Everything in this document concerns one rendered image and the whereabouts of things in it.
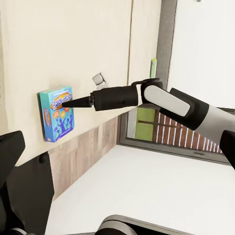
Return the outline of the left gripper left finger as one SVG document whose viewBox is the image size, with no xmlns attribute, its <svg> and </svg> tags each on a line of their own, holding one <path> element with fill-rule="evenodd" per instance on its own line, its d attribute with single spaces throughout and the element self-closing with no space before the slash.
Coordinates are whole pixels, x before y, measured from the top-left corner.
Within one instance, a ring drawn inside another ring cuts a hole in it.
<svg viewBox="0 0 235 235">
<path fill-rule="evenodd" d="M 0 188 L 5 183 L 24 149 L 24 136 L 20 130 L 0 135 Z"/>
</svg>

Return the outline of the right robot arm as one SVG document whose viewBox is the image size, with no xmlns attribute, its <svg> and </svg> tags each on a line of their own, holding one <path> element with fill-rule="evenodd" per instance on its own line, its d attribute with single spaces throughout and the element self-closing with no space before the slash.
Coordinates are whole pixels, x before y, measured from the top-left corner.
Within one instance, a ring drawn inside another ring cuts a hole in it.
<svg viewBox="0 0 235 235">
<path fill-rule="evenodd" d="M 62 103 L 65 108 L 91 108 L 95 111 L 120 109 L 138 106 L 138 90 L 141 85 L 142 103 L 152 103 L 160 107 L 159 112 L 190 130 L 206 137 L 215 144 L 220 144 L 224 130 L 235 132 L 235 115 L 209 105 L 180 90 L 163 89 L 160 78 L 144 79 L 133 82 L 130 86 L 111 87 L 102 72 L 93 78 L 96 91 L 90 96 Z"/>
</svg>

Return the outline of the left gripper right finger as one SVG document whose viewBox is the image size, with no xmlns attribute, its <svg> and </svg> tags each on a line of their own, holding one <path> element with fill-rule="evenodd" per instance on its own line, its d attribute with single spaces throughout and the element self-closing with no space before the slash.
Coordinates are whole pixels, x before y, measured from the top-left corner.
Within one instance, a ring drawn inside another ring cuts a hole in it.
<svg viewBox="0 0 235 235">
<path fill-rule="evenodd" d="M 219 147 L 231 166 L 235 169 L 235 132 L 224 130 Z"/>
</svg>

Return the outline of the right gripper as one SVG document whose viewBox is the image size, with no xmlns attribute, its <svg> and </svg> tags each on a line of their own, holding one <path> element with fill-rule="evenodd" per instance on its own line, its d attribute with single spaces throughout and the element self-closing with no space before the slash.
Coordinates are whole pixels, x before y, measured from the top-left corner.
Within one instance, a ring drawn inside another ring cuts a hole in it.
<svg viewBox="0 0 235 235">
<path fill-rule="evenodd" d="M 93 105 L 95 111 L 124 108 L 122 88 L 104 88 L 93 91 L 90 96 L 62 103 L 65 108 L 91 108 Z"/>
</svg>

